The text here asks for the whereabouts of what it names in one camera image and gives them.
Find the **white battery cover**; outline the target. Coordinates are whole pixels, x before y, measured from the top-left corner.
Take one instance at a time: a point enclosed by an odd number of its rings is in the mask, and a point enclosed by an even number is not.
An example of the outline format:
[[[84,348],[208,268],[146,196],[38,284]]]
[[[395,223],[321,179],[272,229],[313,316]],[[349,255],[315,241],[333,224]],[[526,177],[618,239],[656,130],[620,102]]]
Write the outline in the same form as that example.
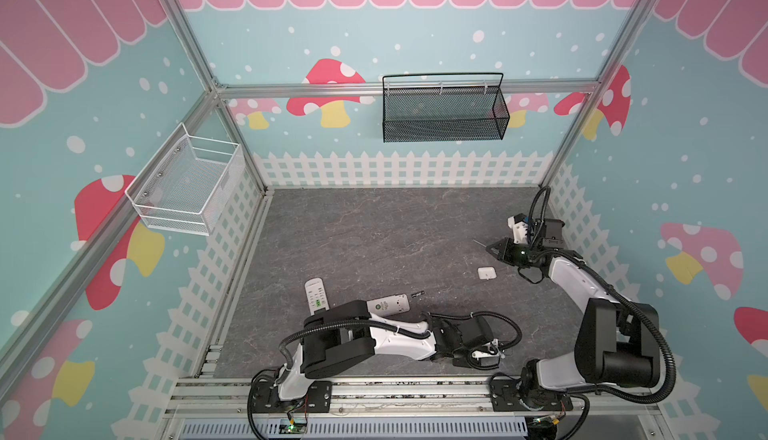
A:
[[[477,269],[477,274],[480,280],[492,280],[497,277],[494,267],[479,267]]]

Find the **white remote with batteries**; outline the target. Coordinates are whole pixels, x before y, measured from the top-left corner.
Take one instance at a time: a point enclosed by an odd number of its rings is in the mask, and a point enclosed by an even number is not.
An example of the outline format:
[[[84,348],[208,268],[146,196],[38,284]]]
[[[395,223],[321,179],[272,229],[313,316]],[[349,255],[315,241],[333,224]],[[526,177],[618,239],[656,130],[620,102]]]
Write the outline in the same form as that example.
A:
[[[405,294],[368,300],[367,307],[370,313],[382,318],[399,315],[410,311],[409,299]]]

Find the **white remote with green buttons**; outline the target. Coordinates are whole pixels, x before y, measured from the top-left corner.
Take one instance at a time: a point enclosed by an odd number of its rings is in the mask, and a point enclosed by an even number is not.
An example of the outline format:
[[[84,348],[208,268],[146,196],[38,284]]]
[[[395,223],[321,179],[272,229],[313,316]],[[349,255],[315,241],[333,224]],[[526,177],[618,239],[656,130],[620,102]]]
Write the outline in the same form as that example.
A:
[[[306,281],[304,288],[311,315],[330,309],[325,286],[321,278],[316,277]]]

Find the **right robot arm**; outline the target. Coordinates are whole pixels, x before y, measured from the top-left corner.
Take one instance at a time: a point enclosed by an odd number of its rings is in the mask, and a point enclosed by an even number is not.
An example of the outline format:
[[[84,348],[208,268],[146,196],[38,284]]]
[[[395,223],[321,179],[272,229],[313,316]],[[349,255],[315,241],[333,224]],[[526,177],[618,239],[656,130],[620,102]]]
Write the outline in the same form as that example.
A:
[[[564,221],[547,215],[550,194],[550,188],[540,188],[528,211],[511,218],[512,236],[486,249],[527,282],[559,286],[582,313],[571,352],[526,363],[517,386],[521,400],[539,408],[556,396],[591,393],[642,405],[667,399],[677,365],[657,311],[619,293],[566,248]]]

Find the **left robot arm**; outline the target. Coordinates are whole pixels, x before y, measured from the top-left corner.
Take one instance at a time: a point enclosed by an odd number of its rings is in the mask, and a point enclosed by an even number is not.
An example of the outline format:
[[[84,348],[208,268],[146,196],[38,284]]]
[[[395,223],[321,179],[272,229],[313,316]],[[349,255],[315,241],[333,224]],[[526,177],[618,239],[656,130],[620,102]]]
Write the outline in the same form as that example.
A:
[[[520,326],[497,312],[425,313],[421,321],[409,323],[384,318],[355,300],[318,311],[302,330],[282,339],[278,350],[284,364],[253,376],[246,406],[258,414],[303,407],[320,412],[330,379],[374,356],[448,360],[457,368],[491,371],[521,340]]]

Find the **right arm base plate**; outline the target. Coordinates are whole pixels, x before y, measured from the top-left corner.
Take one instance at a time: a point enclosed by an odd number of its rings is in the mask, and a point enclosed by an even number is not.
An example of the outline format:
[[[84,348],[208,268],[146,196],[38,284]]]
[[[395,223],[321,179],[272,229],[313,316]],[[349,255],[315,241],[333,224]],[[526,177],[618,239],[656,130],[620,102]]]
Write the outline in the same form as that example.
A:
[[[569,412],[572,401],[562,392],[541,389],[536,383],[506,375],[492,376],[487,383],[494,412]]]

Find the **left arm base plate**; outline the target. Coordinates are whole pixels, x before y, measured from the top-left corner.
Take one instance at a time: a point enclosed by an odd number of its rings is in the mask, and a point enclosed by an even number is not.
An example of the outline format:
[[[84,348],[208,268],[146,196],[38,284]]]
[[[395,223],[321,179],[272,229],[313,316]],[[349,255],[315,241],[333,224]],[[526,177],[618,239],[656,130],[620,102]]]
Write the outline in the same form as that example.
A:
[[[260,379],[249,390],[247,407],[253,414],[328,413],[333,384],[330,381],[314,381],[305,393],[281,396],[273,380]]]

